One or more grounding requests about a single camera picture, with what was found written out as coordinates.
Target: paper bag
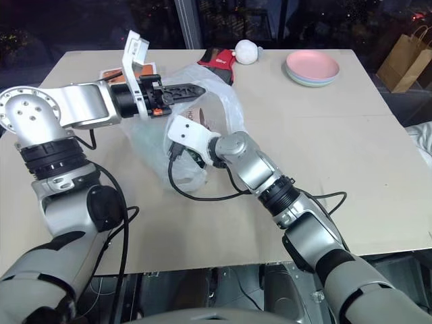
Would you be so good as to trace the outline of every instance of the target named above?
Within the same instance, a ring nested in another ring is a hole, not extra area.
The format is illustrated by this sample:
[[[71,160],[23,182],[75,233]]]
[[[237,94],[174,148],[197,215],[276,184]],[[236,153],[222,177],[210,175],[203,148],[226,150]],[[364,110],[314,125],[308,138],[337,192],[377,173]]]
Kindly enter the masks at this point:
[[[426,28],[419,37],[415,34]],[[377,75],[391,92],[405,92],[432,59],[432,49],[423,42],[431,27],[421,26],[411,36],[401,35]]]

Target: metal bolt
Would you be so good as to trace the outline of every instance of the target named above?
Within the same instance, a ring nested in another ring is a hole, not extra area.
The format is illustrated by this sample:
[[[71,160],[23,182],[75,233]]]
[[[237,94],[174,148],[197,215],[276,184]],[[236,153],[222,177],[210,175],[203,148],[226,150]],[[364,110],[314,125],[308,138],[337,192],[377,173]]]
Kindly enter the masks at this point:
[[[310,294],[310,297],[317,304],[319,304],[320,302],[322,302],[325,299],[324,293],[322,290],[317,290],[316,292],[313,292],[312,294]]]

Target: dark window glass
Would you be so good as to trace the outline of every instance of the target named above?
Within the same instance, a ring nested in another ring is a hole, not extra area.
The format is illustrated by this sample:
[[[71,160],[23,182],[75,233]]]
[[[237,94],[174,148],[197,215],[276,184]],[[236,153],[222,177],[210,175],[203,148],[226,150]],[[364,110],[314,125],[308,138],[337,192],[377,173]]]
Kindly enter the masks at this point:
[[[432,25],[430,0],[197,0],[196,5],[205,47],[234,48],[249,38],[267,49],[353,49],[370,72],[401,33]]]
[[[123,49],[129,29],[185,48],[173,1],[1,0],[0,88],[39,84],[67,51]]]

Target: black cable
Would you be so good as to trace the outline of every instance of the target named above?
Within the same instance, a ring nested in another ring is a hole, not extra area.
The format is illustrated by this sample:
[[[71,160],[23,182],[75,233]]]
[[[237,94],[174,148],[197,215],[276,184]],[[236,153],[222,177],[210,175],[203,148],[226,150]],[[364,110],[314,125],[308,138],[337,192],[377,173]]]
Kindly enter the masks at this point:
[[[97,143],[96,143],[96,138],[95,138],[95,130],[89,130],[89,133],[90,133],[90,140],[92,142],[91,145],[79,136],[75,136],[75,138],[78,142],[80,142],[82,145],[84,145],[89,150],[95,150],[97,148]]]
[[[428,307],[428,306],[426,306],[426,305],[423,305],[423,304],[421,304],[421,303],[418,303],[418,304],[416,304],[418,307],[420,307],[421,309],[423,309],[426,313],[428,313],[429,315],[431,314],[431,308],[430,307]]]
[[[231,268],[230,267],[230,269],[234,272],[234,274],[236,275],[236,278],[237,278],[237,283],[238,283],[238,287],[240,288],[240,291],[243,293],[243,295],[247,298],[247,299],[249,299],[254,305],[255,305],[255,307],[256,307],[256,309],[259,309],[260,311],[262,311],[262,308],[260,307],[260,306],[258,306],[258,304],[257,304],[257,302],[255,302],[255,300],[252,298],[252,297],[250,297],[245,291],[244,291],[244,289],[243,289],[243,287],[242,287],[242,283],[240,282],[240,278],[238,277],[238,274],[237,274],[237,271],[234,269],[234,268]]]
[[[131,221],[133,221],[134,220],[134,218],[136,217],[136,216],[138,216],[138,214],[139,214],[139,212],[140,212],[140,207],[138,207],[138,206],[131,206],[131,207],[128,207],[128,211],[131,211],[131,210],[135,210],[134,211],[134,213],[132,214],[132,216],[131,217],[129,217],[129,219],[128,219],[128,223],[130,223]],[[110,241],[112,241],[112,239],[118,234],[118,233],[120,233],[122,230],[123,230],[123,228],[124,228],[124,225],[122,224],[121,226],[119,226],[114,232],[112,232],[111,234],[109,234],[109,236],[108,236],[108,238],[107,238],[107,242],[109,243]]]
[[[337,209],[339,207],[342,206],[342,204],[345,202],[346,197],[348,197],[348,194],[345,191],[338,191],[338,192],[334,192],[332,194],[322,194],[319,196],[314,196],[316,199],[323,199],[323,198],[331,198],[331,197],[336,197],[336,196],[342,196],[342,199],[340,200],[340,202],[332,209],[329,211],[329,215],[333,214],[335,211],[337,211]]]
[[[123,74],[123,72],[119,71],[119,72],[114,73],[114,74],[112,74],[110,76],[105,76],[104,78],[98,79],[98,80],[96,80],[96,82],[99,82],[99,81],[110,81],[112,79],[115,79],[115,78],[121,76],[122,74]]]
[[[118,303],[119,303],[120,290],[122,288],[122,282],[123,282],[123,277],[124,277],[124,270],[126,268],[126,259],[128,257],[128,243],[129,243],[128,210],[127,210],[127,207],[126,207],[126,200],[124,198],[123,190],[120,187],[120,185],[117,182],[117,180],[104,167],[102,167],[101,165],[99,165],[97,163],[94,163],[94,162],[93,162],[93,164],[101,172],[103,172],[109,178],[109,180],[114,185],[115,189],[119,192],[120,200],[121,200],[120,203],[121,203],[121,205],[123,207],[123,210],[124,210],[124,212],[123,212],[123,248],[122,248],[122,251],[121,251],[120,269],[119,269],[119,275],[118,275],[118,278],[117,278],[117,284],[115,286],[115,293],[114,293],[114,297],[113,297],[113,304],[111,306],[111,313],[109,315],[109,324],[114,324],[115,313],[117,311]],[[100,258],[98,257],[97,265],[99,265],[99,262],[101,261],[101,259],[102,259],[102,255],[100,255]]]
[[[317,197],[320,197],[320,196],[313,196],[312,194],[310,194],[309,192],[307,192],[307,191],[305,191],[305,190],[303,190],[303,189],[299,189],[299,188],[297,188],[299,191],[301,191],[301,192],[303,192],[305,195],[306,195],[306,197],[308,197],[309,199],[311,199],[319,208],[320,208],[320,210],[324,213],[324,215],[326,216],[326,218],[336,227],[336,229],[337,229],[337,231],[339,232],[339,229],[338,229],[338,227],[336,226],[336,224],[335,224],[335,222],[333,221],[333,219],[331,218],[331,216],[330,216],[330,214],[327,212],[327,210],[324,208],[324,206],[318,201],[318,199],[317,199]],[[348,245],[346,244],[346,242],[345,242],[345,240],[344,240],[344,238],[342,237],[342,235],[341,235],[341,233],[339,232],[339,236],[340,236],[340,239],[341,239],[341,241],[342,241],[342,245],[344,246],[344,248],[345,248],[345,250],[347,250],[348,252],[350,252],[350,249],[348,248]]]
[[[168,179],[169,179],[169,183],[171,184],[171,186],[173,187],[173,189],[176,192],[178,192],[182,196],[185,196],[186,198],[189,198],[189,199],[192,199],[192,200],[196,200],[196,201],[221,201],[221,200],[228,200],[228,199],[231,199],[231,198],[239,197],[239,196],[242,196],[244,194],[243,192],[237,192],[236,194],[231,194],[229,196],[217,197],[217,198],[195,197],[195,196],[191,196],[190,194],[186,194],[184,191],[182,191],[180,188],[178,188],[177,185],[174,183],[174,179],[173,179],[173,162],[174,162],[174,160],[169,160],[169,164],[168,164]]]
[[[239,187],[237,187],[235,181],[234,181],[234,177],[232,176],[232,172],[229,169],[229,167],[226,165],[225,166],[227,172],[228,172],[228,176],[229,176],[229,180],[231,182],[231,185],[234,187],[234,189],[236,189],[238,192],[241,192],[242,194],[252,194],[249,190],[241,190]]]

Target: table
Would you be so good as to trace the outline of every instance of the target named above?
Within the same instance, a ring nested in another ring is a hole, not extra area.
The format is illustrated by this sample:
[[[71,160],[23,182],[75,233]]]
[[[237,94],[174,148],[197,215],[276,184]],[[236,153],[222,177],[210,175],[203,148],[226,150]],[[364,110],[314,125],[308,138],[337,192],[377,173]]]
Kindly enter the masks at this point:
[[[432,174],[351,50],[326,50],[341,67],[324,88],[306,88],[283,73],[290,51],[267,50],[252,65],[234,64],[234,88],[250,135],[296,185],[314,194],[338,190],[348,199],[333,214],[356,254],[432,247]],[[193,63],[203,51],[149,51],[162,76]],[[66,53],[42,84],[87,82],[120,65],[121,51]],[[283,232],[251,196],[194,202],[161,187],[134,154],[119,126],[95,131],[98,149],[85,153],[118,179],[131,224],[127,273],[288,261]],[[77,132],[88,138],[86,132]],[[51,239],[30,187],[31,175],[7,133],[0,141],[0,272],[23,252]],[[197,196],[233,192],[224,171],[212,169]],[[337,200],[330,200],[329,207]],[[122,236],[97,274],[118,272]]]

